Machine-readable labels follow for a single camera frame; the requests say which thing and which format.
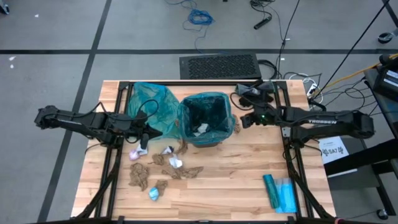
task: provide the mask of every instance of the concrete floor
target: concrete floor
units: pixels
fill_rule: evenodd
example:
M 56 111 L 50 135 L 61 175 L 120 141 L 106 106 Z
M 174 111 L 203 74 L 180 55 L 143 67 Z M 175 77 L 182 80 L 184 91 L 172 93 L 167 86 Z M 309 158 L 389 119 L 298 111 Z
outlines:
M 93 45 L 107 2 L 111 3 L 108 17 L 102 35 L 97 38 L 99 44 Z M 248 0 L 197 2 L 199 9 L 209 11 L 216 20 L 208 28 L 206 38 L 198 41 L 200 49 L 227 52 L 254 49 L 262 53 L 257 55 L 259 59 L 275 61 L 274 50 L 279 49 L 281 40 L 273 11 L 270 10 L 273 20 L 254 30 L 252 27 L 262 19 L 262 14 L 253 11 Z M 181 23 L 188 10 L 161 0 L 8 0 L 7 3 L 11 14 L 0 15 L 0 104 L 3 105 L 0 125 L 6 127 L 0 135 L 0 223 L 29 223 L 37 221 L 65 134 L 61 129 L 40 131 L 36 128 L 33 120 L 37 108 L 56 105 L 72 110 L 73 106 L 80 106 L 80 111 L 88 111 L 97 102 L 103 80 L 179 79 L 178 58 L 195 55 L 193 42 L 199 34 L 182 29 Z M 279 13 L 282 30 L 285 30 L 295 2 L 276 0 L 271 6 Z M 288 38 L 291 40 L 285 47 L 287 54 L 282 56 L 285 60 L 280 72 L 322 72 L 322 86 L 381 6 L 381 0 L 302 0 L 290 26 Z M 398 11 L 396 1 L 391 2 L 391 7 Z M 360 50 L 348 57 L 333 79 L 376 63 L 383 49 L 395 52 L 391 49 L 398 49 L 398 39 L 386 45 L 376 40 L 380 33 L 395 27 L 389 13 L 382 11 L 357 45 L 356 49 Z M 117 54 L 114 50 L 111 54 L 95 55 L 97 47 L 137 51 Z M 165 51 L 148 51 L 157 49 Z M 324 51 L 309 52 L 308 49 Z M 54 51 L 40 53 L 37 50 Z M 10 61 L 9 57 L 13 56 L 16 58 Z M 266 67 L 261 70 L 263 78 L 271 76 Z M 361 77 L 358 75 L 337 86 L 353 83 Z M 82 78 L 83 81 L 88 79 L 86 86 L 84 82 L 80 84 Z M 76 97 L 79 87 L 84 95 Z M 326 96 L 324 102 L 332 98 Z M 366 98 L 366 103 L 373 101 L 373 97 Z M 361 103 L 361 100 L 341 96 L 328 109 L 350 110 Z M 362 111 L 368 113 L 372 109 L 373 105 Z M 368 147 L 393 138 L 385 128 L 383 116 L 377 115 L 374 119 L 377 133 L 366 140 Z M 79 134 L 72 135 L 48 220 L 69 217 L 86 145 L 87 139 Z M 390 174 L 382 179 L 398 209 L 398 190 L 394 188 L 397 179 Z M 339 217 L 382 208 L 375 189 L 332 191 L 332 196 Z M 388 222 L 382 222 L 375 214 L 355 220 L 398 221 L 390 217 Z

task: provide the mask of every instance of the trash bag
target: trash bag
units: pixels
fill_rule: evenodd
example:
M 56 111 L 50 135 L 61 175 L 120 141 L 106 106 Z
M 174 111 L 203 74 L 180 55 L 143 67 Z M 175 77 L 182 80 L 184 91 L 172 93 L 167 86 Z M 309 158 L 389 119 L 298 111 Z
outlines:
M 236 122 L 228 95 L 220 92 L 184 98 L 178 106 L 178 121 L 182 139 L 196 146 L 216 144 L 230 137 Z M 196 136 L 202 124 L 208 124 L 206 132 Z
M 149 99 L 156 100 L 159 104 L 157 111 L 155 102 L 148 102 L 141 108 L 147 115 L 156 112 L 148 118 L 147 124 L 158 131 L 162 131 L 163 135 L 154 139 L 180 139 L 178 127 L 175 124 L 179 102 L 174 94 L 166 86 L 146 82 L 136 82 L 133 91 L 134 94 L 130 98 L 127 114 L 134 118 L 143 102 Z

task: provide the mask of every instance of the butcher block tabletop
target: butcher block tabletop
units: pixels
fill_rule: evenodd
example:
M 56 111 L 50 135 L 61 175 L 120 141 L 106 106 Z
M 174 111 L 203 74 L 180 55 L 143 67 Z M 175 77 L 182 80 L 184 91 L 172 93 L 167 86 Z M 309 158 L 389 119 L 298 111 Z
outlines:
M 114 111 L 119 82 L 115 80 L 103 82 L 99 101 L 104 103 L 107 111 Z M 286 82 L 291 106 L 307 110 L 307 97 L 302 81 Z M 229 95 L 233 92 L 234 85 L 172 85 L 168 88 L 179 101 L 182 101 L 187 96 L 206 91 L 220 91 Z M 122 97 L 120 113 L 124 112 L 126 94 L 124 93 Z M 232 104 L 231 107 L 232 113 L 237 117 L 249 112 L 241 111 Z M 90 140 L 88 146 L 97 143 L 96 140 Z M 307 144 L 318 147 L 315 141 Z M 241 129 L 239 133 L 233 133 L 214 147 L 196 148 L 188 144 L 188 151 L 184 155 L 178 155 L 178 158 L 183 162 L 184 168 L 203 166 L 203 171 L 193 179 L 184 177 L 180 180 L 172 179 L 171 176 L 162 174 L 162 166 L 153 163 L 152 155 L 161 153 L 167 146 L 178 149 L 180 144 L 177 140 L 149 141 L 149 154 L 141 156 L 136 161 L 130 161 L 129 152 L 137 145 L 138 143 L 129 144 L 126 141 L 123 144 L 113 220 L 117 220 L 120 215 L 125 216 L 125 220 L 235 221 L 287 220 L 288 216 L 295 216 L 294 213 L 276 213 L 271 208 L 262 179 L 264 174 L 272 174 L 274 179 L 289 177 L 286 161 L 282 157 L 284 148 L 278 126 L 253 125 Z M 301 149 L 301 152 L 308 188 L 326 211 L 334 216 L 335 209 L 320 152 L 306 147 Z M 72 216 L 82 212 L 99 189 L 105 153 L 106 148 L 102 146 L 95 146 L 87 151 Z M 143 192 L 140 187 L 129 185 L 130 166 L 136 162 L 149 168 L 148 188 Z M 148 192 L 158 180 L 167 180 L 168 186 L 164 195 L 154 202 L 149 198 Z M 301 211 L 303 216 L 306 216 L 303 195 L 298 186 L 297 190 Z M 109 189 L 104 196 L 102 216 L 106 214 L 108 199 Z

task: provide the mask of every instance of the blue cable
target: blue cable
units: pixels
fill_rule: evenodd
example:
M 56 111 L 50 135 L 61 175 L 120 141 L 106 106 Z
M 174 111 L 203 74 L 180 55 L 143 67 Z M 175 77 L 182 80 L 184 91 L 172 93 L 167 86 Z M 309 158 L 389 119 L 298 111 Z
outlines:
M 215 20 L 213 19 L 213 17 L 209 14 L 208 11 L 201 11 L 197 9 L 198 4 L 194 1 L 194 0 L 183 0 L 180 2 L 168 2 L 167 0 L 164 0 L 167 4 L 170 5 L 178 5 L 180 4 L 182 7 L 186 8 L 186 9 L 191 9 L 191 13 L 188 15 L 188 19 L 186 21 L 184 21 L 182 23 L 182 28 L 184 30 L 191 30 L 191 31 L 196 31 L 196 32 L 200 32 L 203 28 L 203 26 L 206 26 L 205 29 L 205 33 L 203 34 L 203 36 L 197 37 L 195 39 L 194 45 L 195 45 L 195 49 L 199 52 L 199 53 L 203 53 L 201 52 L 198 47 L 197 47 L 197 40 L 198 39 L 202 39 L 206 37 L 207 34 L 207 29 L 209 28 L 209 26 L 215 22 Z M 184 6 L 185 2 L 189 2 L 189 6 Z M 193 25 L 196 26 L 200 26 L 200 29 L 191 29 L 191 28 L 186 28 L 185 27 L 185 23 L 186 22 L 190 22 Z

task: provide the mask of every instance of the trash bin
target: trash bin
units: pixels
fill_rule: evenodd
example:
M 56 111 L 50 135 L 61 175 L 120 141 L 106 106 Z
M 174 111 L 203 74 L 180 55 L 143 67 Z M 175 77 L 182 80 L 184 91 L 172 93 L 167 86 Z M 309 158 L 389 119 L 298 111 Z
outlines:
M 230 137 L 235 119 L 228 95 L 206 92 L 184 98 L 178 106 L 181 137 L 195 147 L 212 147 Z M 204 133 L 199 133 L 207 124 Z

